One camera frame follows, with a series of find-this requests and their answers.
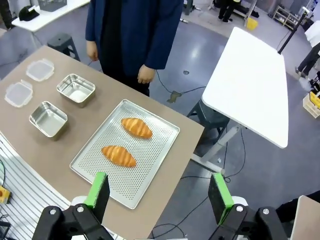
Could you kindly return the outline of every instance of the silver tray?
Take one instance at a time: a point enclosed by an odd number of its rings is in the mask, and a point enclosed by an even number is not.
[[[83,108],[95,96],[96,86],[76,74],[70,74],[59,83],[56,90],[64,98]]]
[[[68,116],[48,101],[43,101],[30,115],[32,123],[46,137],[57,140],[65,131]]]
[[[121,125],[123,118],[142,119],[152,130],[152,138],[129,135]],[[110,196],[135,209],[179,132],[179,127],[124,99],[75,156],[70,168],[90,183],[97,172],[107,173]],[[117,166],[107,160],[101,149],[109,145],[125,147],[135,158],[136,167]]]

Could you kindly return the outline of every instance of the black shirt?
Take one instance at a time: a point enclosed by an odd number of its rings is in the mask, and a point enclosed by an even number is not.
[[[124,74],[121,50],[121,9],[122,0],[106,1],[99,58],[103,72],[109,76],[113,75],[112,73]]]

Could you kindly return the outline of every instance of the plastic lid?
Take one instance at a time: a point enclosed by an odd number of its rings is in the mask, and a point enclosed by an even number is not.
[[[26,75],[37,82],[47,80],[54,74],[54,64],[47,60],[42,59],[39,61],[33,61],[26,69]]]
[[[16,108],[21,108],[32,99],[33,92],[32,85],[21,80],[6,89],[4,100]]]

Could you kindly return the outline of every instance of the navy coat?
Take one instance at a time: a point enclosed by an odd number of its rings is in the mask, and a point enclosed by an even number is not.
[[[106,1],[91,0],[85,39],[95,41],[101,54],[101,35]],[[121,46],[123,70],[136,76],[144,64],[164,69],[180,21],[184,0],[122,1]]]

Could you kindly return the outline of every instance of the gray bin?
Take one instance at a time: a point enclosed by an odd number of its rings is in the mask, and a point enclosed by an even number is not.
[[[40,9],[47,12],[54,12],[67,5],[67,0],[38,0]]]

